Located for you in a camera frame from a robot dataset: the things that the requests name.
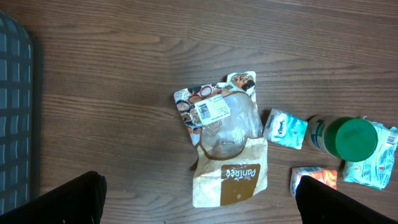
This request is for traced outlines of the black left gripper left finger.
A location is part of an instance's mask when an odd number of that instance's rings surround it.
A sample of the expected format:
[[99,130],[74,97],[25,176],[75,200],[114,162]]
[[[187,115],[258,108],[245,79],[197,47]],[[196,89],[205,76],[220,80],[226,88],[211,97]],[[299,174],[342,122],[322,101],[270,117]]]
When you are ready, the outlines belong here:
[[1,215],[1,224],[99,223],[106,193],[106,177],[89,171]]

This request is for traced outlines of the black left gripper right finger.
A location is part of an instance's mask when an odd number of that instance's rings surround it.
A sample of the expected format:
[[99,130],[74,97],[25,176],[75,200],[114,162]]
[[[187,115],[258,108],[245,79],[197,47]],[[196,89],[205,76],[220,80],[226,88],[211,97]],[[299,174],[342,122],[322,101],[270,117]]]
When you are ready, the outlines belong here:
[[301,178],[295,199],[303,224],[397,224],[307,175]]

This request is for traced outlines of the orange tissue packet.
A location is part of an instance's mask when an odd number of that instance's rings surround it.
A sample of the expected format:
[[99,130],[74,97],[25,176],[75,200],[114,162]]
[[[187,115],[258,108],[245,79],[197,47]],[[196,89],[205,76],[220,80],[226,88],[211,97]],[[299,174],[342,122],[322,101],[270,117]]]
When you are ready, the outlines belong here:
[[289,187],[290,193],[293,197],[295,197],[301,178],[305,175],[313,177],[335,190],[337,189],[336,181],[338,172],[336,170],[329,170],[322,167],[294,167],[292,168]]

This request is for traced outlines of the mint green packet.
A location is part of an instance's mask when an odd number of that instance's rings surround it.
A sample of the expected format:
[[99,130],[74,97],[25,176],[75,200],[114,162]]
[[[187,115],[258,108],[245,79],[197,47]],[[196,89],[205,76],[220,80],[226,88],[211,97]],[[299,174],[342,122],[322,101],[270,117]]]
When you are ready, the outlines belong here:
[[375,151],[366,160],[345,162],[343,180],[382,190],[388,185],[394,168],[397,149],[397,128],[369,121],[377,132]]

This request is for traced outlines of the green lid white jar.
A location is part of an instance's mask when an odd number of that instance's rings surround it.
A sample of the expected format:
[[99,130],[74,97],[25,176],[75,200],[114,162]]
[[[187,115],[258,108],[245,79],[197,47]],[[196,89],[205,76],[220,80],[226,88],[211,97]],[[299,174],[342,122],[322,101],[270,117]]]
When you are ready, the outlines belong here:
[[378,136],[365,119],[316,115],[308,120],[305,139],[313,148],[349,162],[369,158]]

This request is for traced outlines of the small teal tissue packet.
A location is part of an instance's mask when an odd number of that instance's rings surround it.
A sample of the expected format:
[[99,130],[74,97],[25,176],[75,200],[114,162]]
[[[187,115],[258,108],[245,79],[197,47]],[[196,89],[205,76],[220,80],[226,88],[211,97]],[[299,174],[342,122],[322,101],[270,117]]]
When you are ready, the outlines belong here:
[[264,128],[264,136],[276,144],[300,150],[307,127],[307,121],[273,108]]

